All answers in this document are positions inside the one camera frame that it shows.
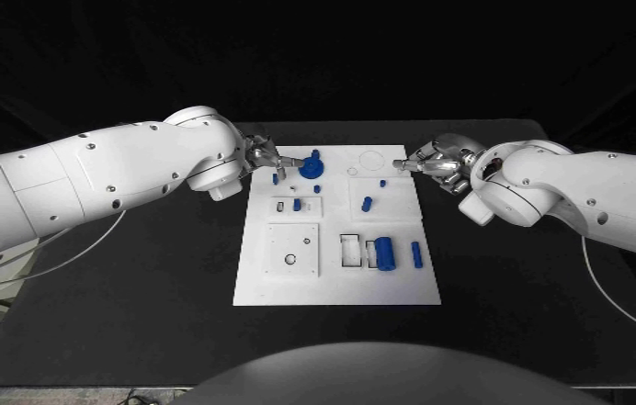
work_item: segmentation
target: black background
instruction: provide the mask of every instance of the black background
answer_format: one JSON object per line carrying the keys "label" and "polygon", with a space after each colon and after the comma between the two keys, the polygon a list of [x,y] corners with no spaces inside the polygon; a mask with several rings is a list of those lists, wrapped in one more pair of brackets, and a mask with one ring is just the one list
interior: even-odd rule
{"label": "black background", "polygon": [[533,118],[631,149],[634,0],[0,0],[4,151],[233,121]]}

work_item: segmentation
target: white cable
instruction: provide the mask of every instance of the white cable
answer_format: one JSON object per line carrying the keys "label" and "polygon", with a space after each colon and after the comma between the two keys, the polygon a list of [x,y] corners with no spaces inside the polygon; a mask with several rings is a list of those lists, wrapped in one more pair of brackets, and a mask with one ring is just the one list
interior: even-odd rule
{"label": "white cable", "polygon": [[611,303],[611,305],[620,310],[620,312],[636,322],[636,318],[625,312],[625,310],[615,304],[615,302],[612,301],[612,299],[609,298],[609,295],[605,293],[605,291],[602,290],[602,287],[598,284],[598,281],[595,279],[594,276],[594,272],[592,272],[592,267],[589,266],[589,258],[586,257],[586,247],[585,247],[585,237],[579,237],[581,238],[581,243],[582,243],[582,255],[585,256],[585,264],[586,264],[586,270],[589,272],[589,277],[594,280],[594,284],[595,287],[598,288],[599,293],[602,294],[602,296],[605,297],[607,301]]}
{"label": "white cable", "polygon": [[48,242],[54,241],[69,230],[64,229],[61,232],[56,233],[44,242],[41,242],[35,247],[31,247],[25,252],[21,252],[17,256],[14,256],[10,260],[5,260],[2,263],[0,263],[0,268],[2,268],[5,265],[10,265],[14,263],[20,258],[27,256],[30,253],[35,252],[38,248],[41,248]]}
{"label": "white cable", "polygon": [[37,272],[35,274],[20,276],[18,278],[12,278],[8,281],[0,281],[0,286],[7,283],[14,283],[15,281],[24,281],[25,279],[35,278],[37,276],[46,275],[54,270],[57,270],[60,267],[63,267],[66,264],[72,263],[97,244],[102,242],[102,239],[106,237],[106,235],[112,232],[115,229],[115,226],[119,224],[119,221],[122,220],[122,214],[116,218],[115,222],[112,223],[112,226],[105,231],[105,234],[99,237],[99,240],[73,257],[70,260],[66,260],[61,264],[54,265],[50,269],[41,270],[41,272]]}

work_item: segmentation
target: blue cylinder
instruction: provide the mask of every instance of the blue cylinder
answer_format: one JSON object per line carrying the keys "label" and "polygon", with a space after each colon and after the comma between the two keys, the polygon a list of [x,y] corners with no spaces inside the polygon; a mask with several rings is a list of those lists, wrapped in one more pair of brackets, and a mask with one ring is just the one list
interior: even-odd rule
{"label": "blue cylinder", "polygon": [[318,150],[311,151],[311,157],[302,159],[304,165],[298,168],[298,173],[304,178],[318,178],[324,172],[324,163],[320,160]]}
{"label": "blue cylinder", "polygon": [[361,202],[361,210],[367,212],[370,209],[370,203],[373,202],[373,199],[370,197],[364,197],[364,201]]}
{"label": "blue cylinder", "polygon": [[418,242],[410,243],[410,250],[413,251],[415,269],[421,269],[423,267],[423,264],[421,263],[421,252],[419,252],[419,243]]}
{"label": "blue cylinder", "polygon": [[374,254],[377,255],[377,270],[395,270],[393,244],[387,237],[374,240]]}

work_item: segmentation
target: white board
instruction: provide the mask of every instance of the white board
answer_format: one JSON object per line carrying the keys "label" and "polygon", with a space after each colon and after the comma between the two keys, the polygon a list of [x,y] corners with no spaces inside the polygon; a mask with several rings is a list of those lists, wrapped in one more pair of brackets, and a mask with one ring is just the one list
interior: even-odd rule
{"label": "white board", "polygon": [[[403,147],[279,146],[278,152],[301,159],[312,149],[324,163],[317,179],[285,168],[286,179],[273,185],[271,168],[252,173],[233,305],[441,304],[410,173],[390,164],[406,158]],[[320,185],[318,194],[314,185]],[[364,197],[373,199],[369,212],[361,211]],[[298,211],[288,210],[295,198]],[[359,267],[341,265],[340,235],[357,235]],[[374,256],[366,251],[366,242],[379,237],[392,241],[396,269],[389,272],[374,268]],[[344,238],[350,251],[354,244]],[[410,242],[419,245],[421,269],[413,265]]]}

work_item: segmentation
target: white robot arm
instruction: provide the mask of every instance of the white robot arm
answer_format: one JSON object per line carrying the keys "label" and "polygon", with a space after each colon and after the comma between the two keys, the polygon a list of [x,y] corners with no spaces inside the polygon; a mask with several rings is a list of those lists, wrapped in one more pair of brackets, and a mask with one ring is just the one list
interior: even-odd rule
{"label": "white robot arm", "polygon": [[222,200],[259,166],[301,161],[243,136],[210,107],[0,155],[0,251],[161,198],[187,181]]}
{"label": "white robot arm", "polygon": [[573,154],[550,141],[484,149],[445,134],[393,166],[431,175],[452,195],[470,184],[459,210],[481,226],[497,215],[529,227],[547,214],[583,237],[636,252],[636,156]]}

